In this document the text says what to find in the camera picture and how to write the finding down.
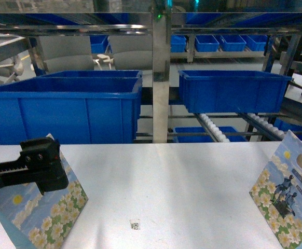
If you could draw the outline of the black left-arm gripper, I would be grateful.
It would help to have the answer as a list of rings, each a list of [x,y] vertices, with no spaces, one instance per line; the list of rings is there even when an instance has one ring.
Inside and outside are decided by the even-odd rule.
[[[43,195],[68,186],[57,140],[41,137],[23,141],[20,146],[18,159],[0,163],[0,189],[35,182]]]

